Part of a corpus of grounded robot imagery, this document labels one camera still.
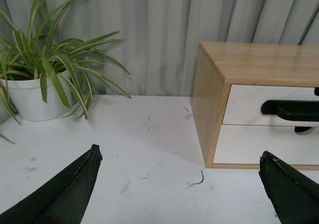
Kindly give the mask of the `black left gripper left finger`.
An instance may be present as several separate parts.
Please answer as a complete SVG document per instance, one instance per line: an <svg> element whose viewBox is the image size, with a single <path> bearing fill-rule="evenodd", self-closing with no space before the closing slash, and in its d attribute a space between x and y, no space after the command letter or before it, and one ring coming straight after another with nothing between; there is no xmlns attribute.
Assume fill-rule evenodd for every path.
<svg viewBox="0 0 319 224"><path fill-rule="evenodd" d="M79 224L103 157L98 145L0 216L2 224Z"/></svg>

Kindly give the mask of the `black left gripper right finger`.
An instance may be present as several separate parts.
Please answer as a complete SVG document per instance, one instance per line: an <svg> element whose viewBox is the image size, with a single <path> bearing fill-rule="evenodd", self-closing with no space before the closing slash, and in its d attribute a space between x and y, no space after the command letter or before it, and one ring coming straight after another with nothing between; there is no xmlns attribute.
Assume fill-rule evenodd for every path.
<svg viewBox="0 0 319 224"><path fill-rule="evenodd" d="M319 185L272 153L260 158L259 176L283 224L319 222Z"/></svg>

